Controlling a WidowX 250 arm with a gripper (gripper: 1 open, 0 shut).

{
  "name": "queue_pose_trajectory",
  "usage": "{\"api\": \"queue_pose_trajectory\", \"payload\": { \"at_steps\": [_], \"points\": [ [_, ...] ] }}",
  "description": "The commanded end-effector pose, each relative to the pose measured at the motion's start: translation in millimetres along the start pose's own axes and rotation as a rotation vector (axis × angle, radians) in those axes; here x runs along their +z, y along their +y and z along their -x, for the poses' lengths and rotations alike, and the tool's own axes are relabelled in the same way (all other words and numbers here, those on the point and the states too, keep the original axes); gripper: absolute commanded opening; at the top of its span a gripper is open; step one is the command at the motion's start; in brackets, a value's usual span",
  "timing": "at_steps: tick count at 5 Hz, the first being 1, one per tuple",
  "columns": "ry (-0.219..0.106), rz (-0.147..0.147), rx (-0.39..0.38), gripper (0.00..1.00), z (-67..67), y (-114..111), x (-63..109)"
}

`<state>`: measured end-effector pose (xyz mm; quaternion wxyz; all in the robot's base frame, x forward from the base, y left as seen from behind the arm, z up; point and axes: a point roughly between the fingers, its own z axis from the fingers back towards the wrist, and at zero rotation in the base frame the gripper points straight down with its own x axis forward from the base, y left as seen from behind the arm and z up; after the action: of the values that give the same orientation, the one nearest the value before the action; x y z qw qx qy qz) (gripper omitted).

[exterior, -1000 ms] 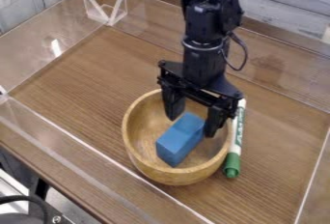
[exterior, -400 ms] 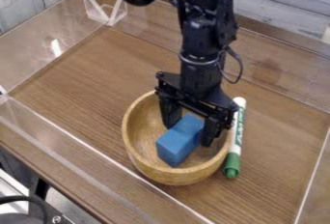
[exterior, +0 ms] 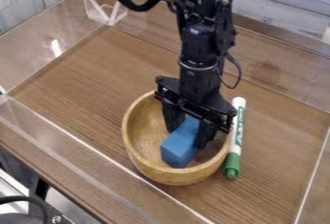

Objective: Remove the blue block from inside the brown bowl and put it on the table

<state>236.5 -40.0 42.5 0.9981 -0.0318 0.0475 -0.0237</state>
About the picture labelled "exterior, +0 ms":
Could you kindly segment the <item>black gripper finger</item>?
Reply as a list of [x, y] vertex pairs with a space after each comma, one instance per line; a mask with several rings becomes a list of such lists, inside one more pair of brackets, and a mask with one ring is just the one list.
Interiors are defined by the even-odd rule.
[[208, 142], [214, 139], [217, 131], [218, 131], [217, 125], [212, 121], [209, 120], [201, 121], [200, 131], [197, 136], [197, 147], [200, 149], [204, 149], [206, 147]]
[[168, 104], [164, 106], [164, 114], [166, 129], [169, 132], [174, 132], [176, 129], [185, 122], [186, 114], [177, 106], [172, 106]]

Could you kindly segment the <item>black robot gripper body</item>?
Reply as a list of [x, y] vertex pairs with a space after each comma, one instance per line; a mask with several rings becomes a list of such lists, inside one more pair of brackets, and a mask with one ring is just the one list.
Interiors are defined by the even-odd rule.
[[180, 77], [160, 75], [156, 78], [158, 89], [156, 97], [165, 106], [177, 106], [186, 115], [200, 120], [209, 120], [218, 131], [230, 133], [237, 109], [221, 94], [224, 84], [222, 59], [208, 64], [180, 61]]

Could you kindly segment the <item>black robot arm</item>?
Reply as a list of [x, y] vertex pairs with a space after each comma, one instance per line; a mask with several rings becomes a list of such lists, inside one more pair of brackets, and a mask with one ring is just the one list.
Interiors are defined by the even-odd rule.
[[236, 88], [224, 77], [225, 63], [238, 60], [230, 54], [237, 45], [238, 30], [234, 24], [234, 0], [118, 0], [136, 12], [148, 12], [161, 2], [177, 16], [182, 41], [178, 57], [180, 76], [158, 76], [157, 99], [164, 104], [165, 124], [174, 131], [188, 116], [198, 119], [194, 146], [204, 148], [216, 134], [232, 131], [238, 114], [224, 99], [221, 88]]

